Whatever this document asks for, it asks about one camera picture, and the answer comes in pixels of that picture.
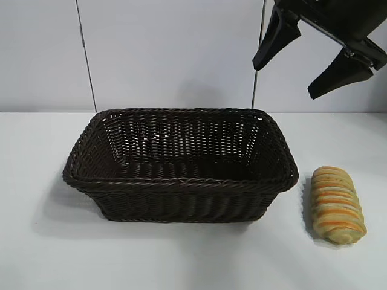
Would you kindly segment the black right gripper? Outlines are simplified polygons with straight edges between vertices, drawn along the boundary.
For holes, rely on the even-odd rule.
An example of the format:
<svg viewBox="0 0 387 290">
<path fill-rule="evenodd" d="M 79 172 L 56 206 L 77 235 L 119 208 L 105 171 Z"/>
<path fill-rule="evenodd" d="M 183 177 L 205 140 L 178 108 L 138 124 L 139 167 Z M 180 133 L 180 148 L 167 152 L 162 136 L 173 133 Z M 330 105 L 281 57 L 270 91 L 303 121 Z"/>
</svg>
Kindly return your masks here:
<svg viewBox="0 0 387 290">
<path fill-rule="evenodd" d="M 266 34 L 252 60 L 255 71 L 301 36 L 299 20 L 344 47 L 308 86 L 313 100 L 366 81 L 373 76 L 371 68 L 380 70 L 386 65 L 386 53 L 368 38 L 386 20 L 386 1 L 275 1 Z"/>
</svg>

